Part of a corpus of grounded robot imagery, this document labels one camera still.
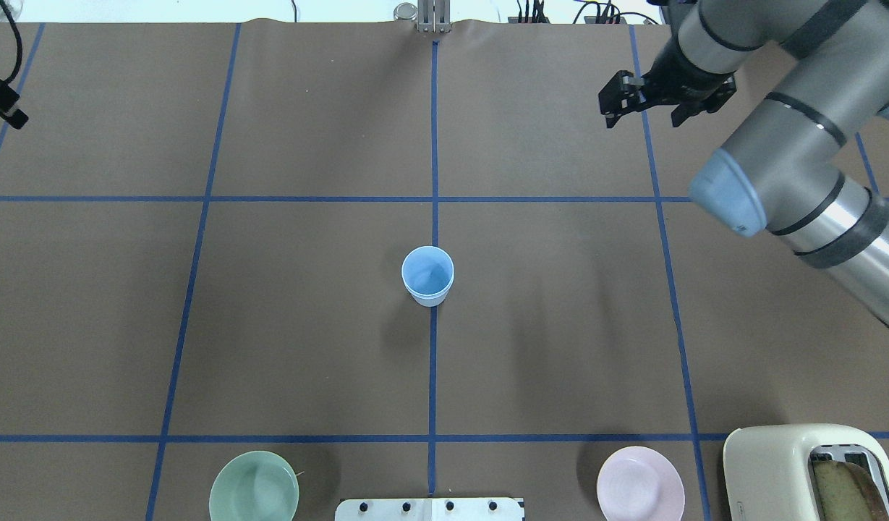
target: light blue cup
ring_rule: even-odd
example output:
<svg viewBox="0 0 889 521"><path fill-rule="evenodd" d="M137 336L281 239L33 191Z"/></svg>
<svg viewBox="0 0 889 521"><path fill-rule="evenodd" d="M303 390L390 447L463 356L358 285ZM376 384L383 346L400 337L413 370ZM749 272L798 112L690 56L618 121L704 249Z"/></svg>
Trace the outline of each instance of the light blue cup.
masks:
<svg viewBox="0 0 889 521"><path fill-rule="evenodd" d="M245 452L219 471L210 490L212 521L291 521L299 483L288 462L273 452Z"/></svg>
<svg viewBox="0 0 889 521"><path fill-rule="evenodd" d="M402 281L415 301L433 308L441 304L451 290L454 261L439 247L417 247L402 261Z"/></svg>

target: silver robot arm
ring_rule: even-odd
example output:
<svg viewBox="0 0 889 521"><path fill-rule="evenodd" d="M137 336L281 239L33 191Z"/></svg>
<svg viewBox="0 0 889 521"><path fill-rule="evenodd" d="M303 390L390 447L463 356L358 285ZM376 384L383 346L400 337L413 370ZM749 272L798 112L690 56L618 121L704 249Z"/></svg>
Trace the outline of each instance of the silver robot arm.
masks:
<svg viewBox="0 0 889 521"><path fill-rule="evenodd" d="M889 118L889 0L701 0L642 78L599 93L608 127L677 105L673 126L714 112L731 74L767 41L798 64L692 180L689 195L736 233L768 230L889 327L889 205L831 159L868 119Z"/></svg>

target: white bracket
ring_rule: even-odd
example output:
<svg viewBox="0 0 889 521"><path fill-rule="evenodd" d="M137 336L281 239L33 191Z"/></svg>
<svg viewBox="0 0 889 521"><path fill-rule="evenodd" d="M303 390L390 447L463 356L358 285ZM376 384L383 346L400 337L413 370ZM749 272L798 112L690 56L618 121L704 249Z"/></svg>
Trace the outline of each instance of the white bracket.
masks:
<svg viewBox="0 0 889 521"><path fill-rule="evenodd" d="M424 498L346 500L335 521L524 521L524 500L514 498Z"/></svg>
<svg viewBox="0 0 889 521"><path fill-rule="evenodd" d="M419 33L451 32L451 0L418 0L415 29Z"/></svg>

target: green bowl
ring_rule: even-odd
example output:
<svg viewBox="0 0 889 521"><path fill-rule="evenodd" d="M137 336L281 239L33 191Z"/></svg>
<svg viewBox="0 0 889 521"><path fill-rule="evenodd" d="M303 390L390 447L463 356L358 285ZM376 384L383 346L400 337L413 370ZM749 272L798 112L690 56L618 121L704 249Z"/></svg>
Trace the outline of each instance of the green bowl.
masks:
<svg viewBox="0 0 889 521"><path fill-rule="evenodd" d="M299 483L273 452L245 452L219 471L210 490L210 521L290 521Z"/></svg>

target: white mounting plate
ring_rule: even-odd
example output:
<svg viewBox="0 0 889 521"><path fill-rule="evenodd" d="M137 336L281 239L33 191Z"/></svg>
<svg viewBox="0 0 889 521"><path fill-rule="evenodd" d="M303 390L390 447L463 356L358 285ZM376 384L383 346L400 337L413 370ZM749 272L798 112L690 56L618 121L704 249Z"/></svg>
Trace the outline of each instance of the white mounting plate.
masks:
<svg viewBox="0 0 889 521"><path fill-rule="evenodd" d="M408 511L402 505L408 504ZM524 521L524 500L514 498L424 498L345 500L335 521Z"/></svg>

